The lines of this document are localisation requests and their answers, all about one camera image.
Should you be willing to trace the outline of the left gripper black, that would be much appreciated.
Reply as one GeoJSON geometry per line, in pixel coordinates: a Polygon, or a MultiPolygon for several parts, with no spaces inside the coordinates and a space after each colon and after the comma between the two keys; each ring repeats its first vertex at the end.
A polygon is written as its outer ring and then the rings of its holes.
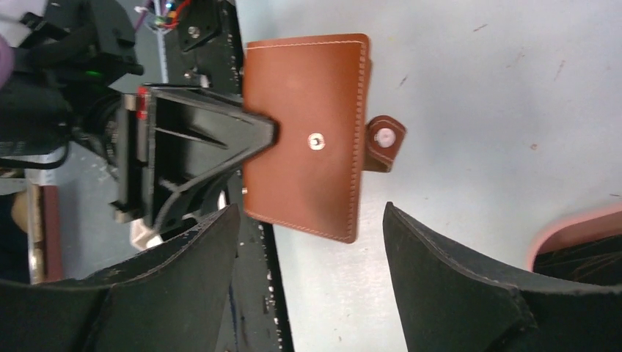
{"type": "Polygon", "coordinates": [[[169,232],[208,213],[230,175],[277,140],[275,121],[246,111],[238,95],[143,84],[136,93],[89,85],[71,92],[72,134],[117,181],[119,222],[169,232]]]}

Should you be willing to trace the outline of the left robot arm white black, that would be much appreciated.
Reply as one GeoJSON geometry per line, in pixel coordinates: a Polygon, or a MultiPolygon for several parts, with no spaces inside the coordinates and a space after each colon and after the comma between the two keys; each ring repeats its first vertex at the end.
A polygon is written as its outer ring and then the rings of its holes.
{"type": "Polygon", "coordinates": [[[121,223],[141,219],[157,233],[186,216],[213,212],[231,174],[271,147],[277,124],[243,107],[243,51],[228,1],[168,1],[167,29],[183,57],[186,85],[144,84],[124,95],[119,78],[140,76],[136,32],[116,1],[48,1],[24,13],[30,30],[16,48],[1,43],[1,166],[31,162],[71,142],[116,172],[121,223]]]}

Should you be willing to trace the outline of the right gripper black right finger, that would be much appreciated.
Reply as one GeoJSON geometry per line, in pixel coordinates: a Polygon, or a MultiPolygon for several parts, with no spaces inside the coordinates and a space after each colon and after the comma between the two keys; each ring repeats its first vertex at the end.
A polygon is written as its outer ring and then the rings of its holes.
{"type": "Polygon", "coordinates": [[[621,284],[508,265],[388,203],[384,242],[410,351],[619,351],[621,284]]]}

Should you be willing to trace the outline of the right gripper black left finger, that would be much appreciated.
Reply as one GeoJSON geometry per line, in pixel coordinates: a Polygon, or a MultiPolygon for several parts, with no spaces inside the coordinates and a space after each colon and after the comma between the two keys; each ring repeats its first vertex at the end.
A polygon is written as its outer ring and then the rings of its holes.
{"type": "Polygon", "coordinates": [[[214,351],[240,225],[229,205],[85,279],[1,283],[3,351],[214,351]]]}

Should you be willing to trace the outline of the pink oval tray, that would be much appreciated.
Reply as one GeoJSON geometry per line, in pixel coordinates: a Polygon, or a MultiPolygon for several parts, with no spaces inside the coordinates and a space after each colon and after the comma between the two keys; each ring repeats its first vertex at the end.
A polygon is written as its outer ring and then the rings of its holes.
{"type": "Polygon", "coordinates": [[[535,259],[539,254],[615,235],[621,236],[620,202],[566,216],[539,232],[528,252],[527,267],[533,271],[535,259]]]}

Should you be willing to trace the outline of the brown leather card holder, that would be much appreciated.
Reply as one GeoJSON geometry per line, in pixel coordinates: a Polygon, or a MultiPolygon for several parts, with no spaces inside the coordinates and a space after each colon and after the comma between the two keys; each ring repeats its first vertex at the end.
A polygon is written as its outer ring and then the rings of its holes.
{"type": "Polygon", "coordinates": [[[249,217],[356,240],[362,173],[390,172],[406,136],[390,116],[366,117],[372,66],[361,33],[248,44],[244,108],[277,125],[275,144],[243,166],[249,217]]]}

